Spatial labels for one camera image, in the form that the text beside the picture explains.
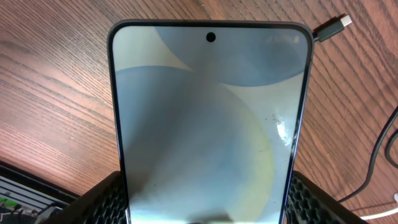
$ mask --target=brown wooden desk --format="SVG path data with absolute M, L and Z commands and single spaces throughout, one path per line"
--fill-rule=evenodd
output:
M 344 12 L 353 24 L 315 47 L 295 163 L 342 198 L 362 184 L 377 135 L 398 104 L 397 1 L 2 0 L 0 160 L 78 194 L 119 169 L 106 37 L 121 19 L 295 21 L 314 28 Z M 398 170 L 381 152 L 369 187 L 344 206 L 360 215 L 381 212 L 396 206 L 395 192 Z M 398 223 L 398 215 L 372 223 Z

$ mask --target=smartphone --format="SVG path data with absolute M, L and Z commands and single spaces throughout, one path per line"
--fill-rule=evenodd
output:
M 313 55 L 291 22 L 122 21 L 108 36 L 130 223 L 282 223 Z

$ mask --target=black wire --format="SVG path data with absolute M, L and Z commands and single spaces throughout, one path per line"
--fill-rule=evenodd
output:
M 365 181 L 364 181 L 363 184 L 362 184 L 358 189 L 356 189 L 353 193 L 351 193 L 351 194 L 345 196 L 344 198 L 340 199 L 340 200 L 339 200 L 339 203 L 344 202 L 344 201 L 350 199 L 351 197 L 354 197 L 356 194 L 358 194 L 358 193 L 360 193 L 361 191 L 363 191 L 363 189 L 365 189 L 365 188 L 369 185 L 369 183 L 370 183 L 370 181 L 371 181 L 371 178 L 372 178 L 373 169 L 374 169 L 374 164 L 376 163 L 376 157 L 377 157 L 377 154 L 378 154 L 378 152 L 379 152 L 381 143 L 383 142 L 384 138 L 386 137 L 386 134 L 387 134 L 388 130 L 391 128 L 392 124 L 394 123 L 394 121 L 396 120 L 397 117 L 398 117 L 398 106 L 397 106 L 397 108 L 394 110 L 394 112 L 392 112 L 392 114 L 391 114 L 390 118 L 388 119 L 386 125 L 384 125 L 384 127 L 383 127 L 383 129 L 381 130 L 381 133 L 380 133 L 379 137 L 377 138 L 377 141 L 376 141 L 376 143 L 375 143 L 375 145 L 374 145 L 374 147 L 373 147 L 373 151 L 372 151 L 372 154 L 371 154 L 371 159 L 370 159 L 370 161 L 369 161 L 368 173 L 366 174 Z M 391 159 L 391 155 L 390 155 L 391 147 L 392 147 L 392 145 L 393 145 L 393 143 L 394 143 L 394 141 L 395 141 L 395 139 L 396 139 L 397 137 L 398 137 L 398 130 L 395 131 L 395 133 L 391 136 L 391 138 L 390 138 L 390 140 L 389 140 L 389 144 L 388 144 L 387 147 L 386 147 L 385 154 L 386 154 L 386 159 L 387 159 L 387 161 L 388 161 L 391 165 L 393 165 L 395 168 L 398 169 L 398 164 L 396 164 L 396 163 Z

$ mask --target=usb connector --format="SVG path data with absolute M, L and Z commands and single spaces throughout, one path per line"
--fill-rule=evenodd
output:
M 334 17 L 314 30 L 314 39 L 323 42 L 343 31 L 350 23 L 352 20 L 349 15 Z

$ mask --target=phone bezel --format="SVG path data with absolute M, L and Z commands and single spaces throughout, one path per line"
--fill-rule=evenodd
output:
M 259 21 L 176 21 L 176 20 L 126 20 L 121 21 L 115 24 L 109 34 L 107 40 L 107 50 L 108 50 L 108 63 L 109 63 L 109 74 L 111 79 L 111 91 L 112 91 L 112 100 L 113 100 L 113 110 L 114 110 L 114 120 L 116 126 L 116 140 L 118 142 L 118 152 L 119 152 L 119 162 L 121 174 L 123 177 L 123 187 L 124 187 L 124 196 L 127 203 L 127 221 L 131 222 L 130 219 L 130 209 L 129 209 L 129 196 L 127 191 L 127 180 L 124 168 L 124 157 L 123 157 L 123 144 L 122 144 L 122 136 L 121 136 L 121 127 L 119 120 L 119 107 L 118 107 L 118 94 L 116 91 L 116 76 L 114 71 L 114 60 L 113 60 L 113 39 L 115 34 L 119 29 L 126 26 L 172 26 L 172 27 L 234 27 L 234 28 L 265 28 L 265 29 L 295 29 L 300 31 L 307 39 L 308 42 L 308 54 L 305 61 L 305 69 L 303 76 L 302 89 L 300 93 L 300 101 L 298 104 L 297 111 L 297 119 L 296 126 L 294 131 L 294 139 L 292 144 L 292 150 L 290 153 L 289 167 L 288 173 L 285 183 L 284 196 L 282 199 L 282 207 L 280 208 L 281 213 L 279 217 L 279 223 L 283 223 L 284 221 L 284 209 L 287 201 L 287 194 L 290 187 L 290 181 L 292 178 L 292 171 L 294 160 L 297 152 L 297 143 L 299 141 L 299 134 L 302 125 L 302 118 L 305 106 L 305 99 L 308 90 L 308 81 L 310 76 L 310 69 L 312 64 L 313 57 L 313 47 L 314 47 L 314 39 L 310 29 L 305 27 L 302 24 L 296 22 L 259 22 Z

